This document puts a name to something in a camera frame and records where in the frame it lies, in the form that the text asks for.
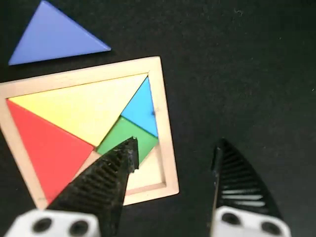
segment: yellow triangle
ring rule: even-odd
[[[77,85],[10,100],[98,146],[147,74]]]
[[[163,175],[159,162],[159,146],[156,145],[149,152],[143,162],[141,162],[139,169],[135,169],[134,173],[129,174],[126,190],[132,190],[162,182]]]

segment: tangram piece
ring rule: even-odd
[[[41,1],[9,65],[109,51],[111,48],[50,3]]]
[[[97,147],[146,76],[105,80],[10,100]]]
[[[50,203],[72,181],[93,146],[9,100],[7,104]]]
[[[121,114],[124,118],[158,137],[152,93],[146,78]]]
[[[134,173],[129,175],[127,191],[163,182],[158,149],[159,147],[155,146],[140,164],[139,169],[135,169]]]
[[[123,117],[118,119],[110,132],[106,135],[98,147],[97,152],[103,155],[131,136],[137,138],[138,158],[139,163],[141,163],[157,144],[158,139]]]

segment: black surface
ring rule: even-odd
[[[314,236],[314,0],[51,2],[114,50],[8,67],[39,0],[0,1],[1,81],[162,59],[180,194],[125,207],[120,236],[205,236],[220,137],[243,151],[293,236]],[[34,205],[3,138],[0,150],[2,234]]]

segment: tangram puzzle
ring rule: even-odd
[[[131,136],[124,204],[179,192],[159,57],[2,83],[0,127],[38,208]]]

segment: blue triangle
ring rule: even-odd
[[[109,51],[111,48],[50,3],[41,1],[9,65]]]
[[[149,79],[146,78],[121,114],[124,118],[158,137]]]

